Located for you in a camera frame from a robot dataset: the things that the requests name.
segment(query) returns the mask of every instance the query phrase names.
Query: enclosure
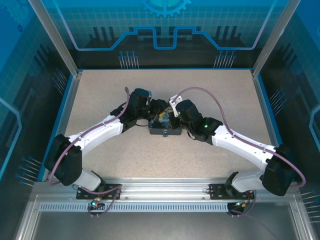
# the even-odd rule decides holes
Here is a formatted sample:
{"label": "enclosure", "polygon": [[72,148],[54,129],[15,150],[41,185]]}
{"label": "enclosure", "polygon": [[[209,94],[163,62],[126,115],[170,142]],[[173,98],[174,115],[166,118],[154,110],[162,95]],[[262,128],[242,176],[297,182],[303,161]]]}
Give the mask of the enclosure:
{"label": "enclosure", "polygon": [[[0,1],[0,238],[318,239],[319,9],[316,0]],[[232,219],[233,201],[206,189],[255,165],[185,130],[135,126],[83,160],[123,186],[110,212],[91,219],[91,200],[50,186],[44,162],[55,136],[100,122],[125,87],[163,100],[209,90],[232,129],[288,146],[306,185],[282,197],[258,190],[251,216]],[[204,93],[182,98],[222,120]]]}

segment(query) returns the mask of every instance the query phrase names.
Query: black mounting bracket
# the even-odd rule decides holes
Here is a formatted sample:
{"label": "black mounting bracket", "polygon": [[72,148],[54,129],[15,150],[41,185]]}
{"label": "black mounting bracket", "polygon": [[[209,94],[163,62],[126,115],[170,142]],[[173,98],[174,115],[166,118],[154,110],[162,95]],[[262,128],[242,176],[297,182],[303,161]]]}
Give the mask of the black mounting bracket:
{"label": "black mounting bracket", "polygon": [[[119,185],[121,185],[121,184],[118,184],[118,183],[105,184],[103,189],[97,188],[99,190],[96,190],[96,192],[105,192],[105,191],[113,189],[113,188],[115,188],[115,187],[117,187]],[[114,190],[114,191],[109,192],[108,194],[100,196],[100,197],[101,197],[102,200],[113,200],[115,195],[116,195],[116,193],[117,193],[117,190]],[[119,192],[118,196],[115,199],[119,200],[120,199],[120,195],[121,195],[121,192]],[[78,190],[76,192],[76,197],[75,198],[78,199],[78,200],[92,200],[92,199],[95,199],[98,196],[99,195],[88,193],[87,191],[85,191],[82,188],[78,187]]]}
{"label": "black mounting bracket", "polygon": [[[213,183],[209,184],[209,188],[205,191],[207,194],[210,195],[211,200],[247,200],[248,194],[246,192],[239,192],[231,197],[226,190],[225,184],[221,183]],[[250,199],[255,198],[255,194],[250,192],[249,194]]]}

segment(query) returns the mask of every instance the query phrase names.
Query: blue wall panel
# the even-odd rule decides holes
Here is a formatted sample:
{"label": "blue wall panel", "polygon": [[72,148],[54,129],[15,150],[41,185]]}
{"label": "blue wall panel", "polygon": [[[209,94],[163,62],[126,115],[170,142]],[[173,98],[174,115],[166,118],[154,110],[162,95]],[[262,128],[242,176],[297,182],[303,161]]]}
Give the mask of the blue wall panel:
{"label": "blue wall panel", "polygon": [[39,173],[22,159],[42,162],[70,73],[27,0],[0,1],[0,22],[0,239],[7,240]]}
{"label": "blue wall panel", "polygon": [[251,68],[286,3],[44,1],[78,67],[90,69],[138,68],[137,56],[139,68]]}

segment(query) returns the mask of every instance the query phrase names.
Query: aluminum frame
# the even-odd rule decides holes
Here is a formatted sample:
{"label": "aluminum frame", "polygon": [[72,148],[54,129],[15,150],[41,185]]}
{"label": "aluminum frame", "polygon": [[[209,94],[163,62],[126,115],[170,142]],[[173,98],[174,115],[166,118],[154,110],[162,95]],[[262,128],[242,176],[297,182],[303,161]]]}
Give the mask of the aluminum frame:
{"label": "aluminum frame", "polygon": [[41,0],[28,0],[31,7],[33,8],[35,14],[39,18],[42,26],[44,27],[46,33],[49,35],[49,38],[53,42],[55,48],[59,52],[62,60],[64,61],[66,67],[73,76],[78,75],[78,67],[73,60],[69,50],[67,49],[65,42],[60,36],[58,29],[56,28],[54,22],[52,21],[46,7]]}
{"label": "aluminum frame", "polygon": [[[219,178],[104,178],[110,184],[122,184],[120,200],[117,203],[230,203],[236,200],[210,200],[206,193],[208,184],[222,184],[227,179]],[[90,200],[77,200],[77,190],[71,186],[49,186],[48,182],[36,182],[32,189],[16,240],[31,240],[43,203],[79,204]],[[315,240],[316,235],[308,219],[302,197],[297,188],[289,188],[283,197],[266,190],[257,191],[257,203],[290,204],[293,221],[301,240]]]}
{"label": "aluminum frame", "polygon": [[295,13],[301,0],[289,0],[284,7],[278,21],[276,22],[268,40],[266,41],[260,55],[258,56],[252,70],[253,76],[257,77],[261,69],[265,65],[268,57],[270,56],[272,50],[276,46],[279,38],[284,32],[287,24],[289,23],[292,15]]}

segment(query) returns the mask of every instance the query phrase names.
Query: blue edge trim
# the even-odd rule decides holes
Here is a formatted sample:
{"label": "blue edge trim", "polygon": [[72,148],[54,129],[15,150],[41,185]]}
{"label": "blue edge trim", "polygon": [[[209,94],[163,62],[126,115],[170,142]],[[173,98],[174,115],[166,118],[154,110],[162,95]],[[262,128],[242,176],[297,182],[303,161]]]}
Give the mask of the blue edge trim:
{"label": "blue edge trim", "polygon": [[[196,70],[203,70],[203,69],[215,69],[217,70],[217,68],[173,68],[173,69],[196,69]],[[243,70],[243,69],[249,69],[251,70],[251,68],[231,68],[232,70]],[[269,99],[268,99],[268,96],[267,96],[267,91],[266,91],[266,88],[264,86],[264,83],[262,81],[262,78],[260,76],[260,74],[258,75],[258,83],[261,87],[261,91],[262,91],[262,96],[263,96],[263,100],[265,101],[265,104],[266,104],[266,107],[267,107],[267,110],[268,110],[268,114],[270,116],[270,119],[271,119],[271,124],[272,124],[272,127],[274,129],[274,132],[275,132],[275,137],[277,139],[277,142],[278,144],[280,145],[282,143],[282,139],[280,137],[280,133],[279,133],[279,129],[278,129],[278,126],[277,126],[277,123],[276,123],[276,119],[274,117],[274,114],[272,112],[272,109],[271,109],[271,105],[270,105],[270,102],[269,102]],[[71,84],[72,84],[72,81],[73,81],[73,76],[71,75],[70,78],[69,78],[69,81],[68,81],[68,84],[66,86],[66,89],[65,89],[65,92],[64,92],[64,95],[63,95],[63,99],[62,99],[62,102],[61,102],[61,105],[60,105],[60,108],[59,108],[59,112],[58,112],[58,115],[56,117],[56,120],[55,120],[55,123],[54,123],[54,126],[53,126],[53,130],[52,130],[52,134],[51,134],[51,137],[50,137],[50,140],[49,140],[49,143],[48,143],[48,147],[45,151],[45,155],[44,155],[44,159],[46,159],[47,155],[48,155],[48,152],[49,152],[49,149],[50,149],[50,146],[55,138],[55,136],[57,135],[57,130],[58,130],[58,126],[59,126],[59,123],[60,123],[60,120],[61,120],[61,117],[62,117],[62,113],[63,113],[63,110],[64,110],[64,107],[65,107],[65,104],[66,104],[66,101],[67,101],[67,97],[68,97],[68,94],[69,94],[69,90],[70,90],[70,87],[71,87]],[[38,182],[41,182],[42,181],[42,178],[45,174],[45,166],[44,166],[44,160],[43,160],[43,163],[41,165],[41,169],[40,169],[40,172],[39,172],[39,175],[38,175],[38,178],[37,178],[37,181]]]}
{"label": "blue edge trim", "polygon": [[45,151],[45,154],[44,154],[44,158],[43,158],[43,161],[42,161],[42,164],[41,164],[41,168],[40,168],[40,171],[39,171],[37,182],[42,182],[42,178],[43,178],[43,176],[45,174],[45,170],[46,170],[46,168],[45,168],[45,159],[47,158],[47,155],[48,155],[49,149],[51,147],[51,144],[52,144],[55,136],[57,135],[57,130],[58,130],[58,127],[59,127],[59,124],[60,124],[62,113],[64,111],[64,108],[65,108],[65,105],[66,105],[66,102],[67,102],[69,90],[70,90],[71,84],[73,83],[73,80],[74,80],[73,78],[74,78],[74,76],[71,74],[70,77],[69,77],[69,80],[68,80],[68,84],[66,85],[66,88],[65,88],[65,91],[64,91],[64,95],[63,95],[63,98],[62,98],[62,101],[61,101],[61,105],[60,105],[58,114],[57,114],[55,122],[54,122],[53,130],[52,130],[52,133],[51,133],[51,136],[50,136],[50,139],[49,139],[48,147],[46,148],[46,151]]}

